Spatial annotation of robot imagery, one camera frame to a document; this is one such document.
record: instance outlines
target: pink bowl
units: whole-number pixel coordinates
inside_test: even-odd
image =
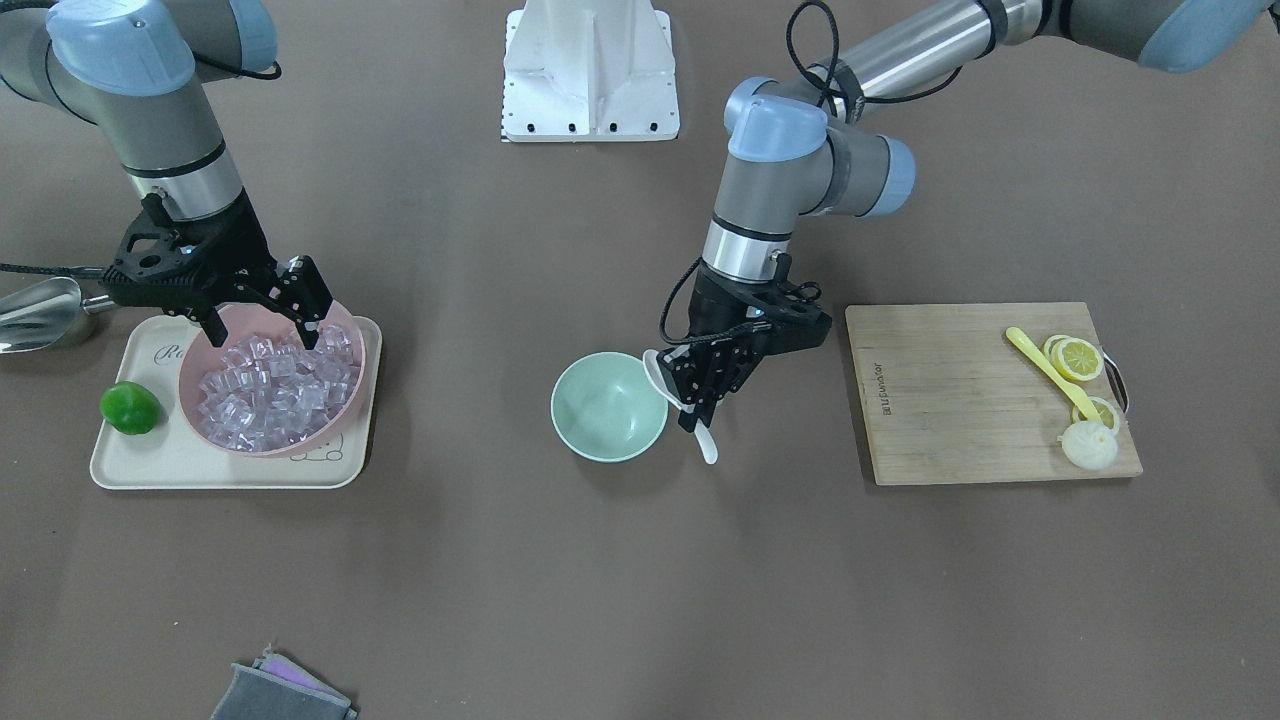
[[[219,311],[219,316],[223,319],[223,324],[227,325],[227,342],[223,347],[214,347],[209,343],[209,338],[205,333],[196,336],[196,340],[191,342],[187,347],[187,352],[182,357],[182,366],[178,370],[178,405],[182,406],[182,416],[187,420],[192,432],[205,441],[210,447],[216,447],[223,452],[229,452],[232,455],[243,455],[246,457],[279,457],[284,455],[298,455],[306,452],[307,450],[319,447],[334,434],[342,430],[343,427],[351,423],[351,420],[358,414],[361,405],[365,401],[365,382],[369,373],[365,372],[365,337],[360,332],[360,327],[356,324],[356,319],[351,316],[339,302],[334,301],[329,306],[329,315],[320,320],[320,327],[338,325],[347,332],[347,337],[351,338],[352,352],[356,356],[356,363],[360,366],[360,375],[356,378],[356,387],[351,391],[351,397],[347,404],[334,415],[329,424],[320,429],[316,434],[308,437],[307,439],[282,447],[279,450],[270,450],[265,452],[246,452],[239,450],[228,450],[220,445],[215,445],[209,438],[204,436],[198,429],[196,429],[200,423],[200,411],[197,407],[205,400],[204,391],[200,389],[200,380],[204,379],[206,374],[212,370],[220,370],[225,368],[223,364],[223,352],[236,345],[237,342],[244,340],[251,334],[260,334],[264,337],[279,338],[288,334],[293,329],[293,323],[283,315],[271,313],[261,305],[250,304],[233,304],[224,305]]]

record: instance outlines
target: folded cloth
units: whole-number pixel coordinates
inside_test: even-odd
[[[232,685],[210,720],[356,720],[351,700],[278,652],[232,665]]]

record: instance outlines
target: mint green bowl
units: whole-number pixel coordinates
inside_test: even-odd
[[[596,352],[570,365],[552,389],[552,424],[573,452],[596,462],[640,455],[667,425],[667,400],[639,357]]]

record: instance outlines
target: white tray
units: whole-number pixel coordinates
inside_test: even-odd
[[[88,471],[106,489],[333,489],[365,466],[369,425],[378,388],[383,331],[356,318],[365,338],[369,391],[360,414],[332,442],[292,457],[243,457],[201,439],[178,407],[182,350],[200,328],[183,318],[147,318],[129,334],[116,380],[146,386],[165,409],[165,420],[142,436],[115,432],[104,421]]]

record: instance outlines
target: yellow handle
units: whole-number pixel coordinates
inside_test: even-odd
[[[1084,388],[1066,382],[1053,365],[1050,365],[1048,357],[1044,357],[1044,354],[1036,347],[1036,343],[1032,342],[1032,338],[1027,337],[1027,333],[1024,333],[1021,328],[1006,329],[1005,337],[1007,337],[1009,342],[1014,343],[1014,347],[1020,350],[1028,360],[1034,363],[1042,373],[1048,375],[1048,379],[1053,380],[1057,389],[1062,391],[1062,393],[1071,400],[1071,404],[1079,407],[1080,415],[1084,415],[1085,420],[1102,421],[1102,415],[1098,415],[1098,409],[1093,406],[1093,401],[1089,400],[1089,395],[1084,392]]]

